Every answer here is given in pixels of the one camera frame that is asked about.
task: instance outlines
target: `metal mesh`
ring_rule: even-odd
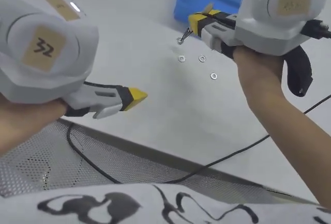
[[[51,124],[2,157],[0,195],[112,184],[69,146],[67,129],[67,124]],[[101,170],[123,183],[162,183],[187,174],[97,140],[79,126],[72,129],[71,140]],[[228,177],[221,173],[196,175],[181,184],[223,202],[275,203],[262,187],[229,182]]]

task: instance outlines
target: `white tabletop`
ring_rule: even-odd
[[[103,120],[87,115],[71,121],[202,165],[266,135],[247,107],[235,64],[195,38],[177,46],[183,26],[173,20],[175,0],[75,2],[100,30],[94,70],[88,80],[138,87],[149,96],[128,112]],[[331,21],[329,3],[322,14],[325,21]],[[310,40],[304,45],[315,81],[305,98],[296,98],[286,89],[290,101],[301,110],[331,93],[328,46],[327,40]],[[201,54],[207,62],[199,62]],[[179,55],[184,55],[186,62],[179,63]],[[212,72],[217,73],[217,80],[210,78]],[[214,168],[315,201],[268,140]]]

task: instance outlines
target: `human hand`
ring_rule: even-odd
[[[249,104],[266,96],[284,98],[281,89],[284,59],[257,54],[247,47],[237,47],[233,57],[238,66],[240,84]]]
[[[28,140],[67,111],[61,100],[44,104],[17,104],[0,94],[0,156]]]

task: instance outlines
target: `sticker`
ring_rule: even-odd
[[[66,21],[80,19],[79,15],[64,0],[46,0]]]
[[[48,27],[38,26],[25,51],[22,63],[49,72],[65,44],[65,36]]]
[[[311,0],[279,0],[277,14],[292,16],[295,14],[308,14]]]

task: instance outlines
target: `black wire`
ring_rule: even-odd
[[[103,175],[105,178],[109,179],[110,181],[112,181],[115,184],[121,184],[120,181],[116,180],[115,178],[113,178],[112,176],[108,175],[107,173],[105,173],[102,169],[100,169],[99,167],[96,166],[95,163],[93,163],[88,157],[86,157],[72,142],[71,140],[71,130],[73,128],[73,126],[75,125],[75,123],[71,123],[70,126],[68,127],[67,130],[67,141],[69,143],[69,145],[71,146],[71,148],[78,153],[79,156],[81,156],[90,166],[92,166],[97,172],[99,172],[101,175]]]
[[[310,111],[312,111],[313,109],[317,108],[319,105],[321,105],[322,103],[326,102],[327,100],[329,100],[331,98],[331,95],[323,98],[321,101],[319,101],[318,103],[316,103],[314,106],[312,106],[311,108],[309,108],[308,110],[306,110],[304,112],[304,114],[307,114],[309,113]],[[71,137],[70,137],[70,134],[71,134],[71,130],[73,128],[73,126],[75,125],[75,123],[71,123],[70,126],[68,127],[68,130],[67,130],[67,141],[69,143],[69,145],[72,147],[72,149],[77,152],[90,166],[92,166],[97,172],[99,172],[101,175],[103,175],[105,178],[109,179],[110,181],[112,181],[113,183],[115,184],[122,184],[122,182],[116,180],[115,178],[113,178],[111,175],[105,173],[102,169],[100,169],[99,167],[97,167],[91,160],[89,160],[89,158],[87,158],[72,142],[71,140]],[[251,148],[253,148],[254,146],[257,146],[258,144],[262,143],[263,141],[265,141],[267,138],[269,138],[270,135],[267,135],[265,137],[263,137],[261,140],[241,149],[241,150],[238,150],[234,153],[231,153],[230,155],[227,155],[221,159],[218,159],[212,163],[209,163],[205,166],[201,166],[200,168],[196,169],[195,171],[187,174],[186,176],[183,176],[179,179],[175,179],[175,180],[171,180],[171,181],[167,181],[167,182],[163,182],[163,184],[178,184],[178,183],[181,183],[183,181],[185,181],[186,179],[198,174],[199,172],[202,172],[204,170],[206,170],[207,168],[211,167],[211,166],[214,166],[218,163],[221,163],[229,158],[232,158],[233,156],[237,155],[237,154],[240,154],[242,152],[245,152]]]

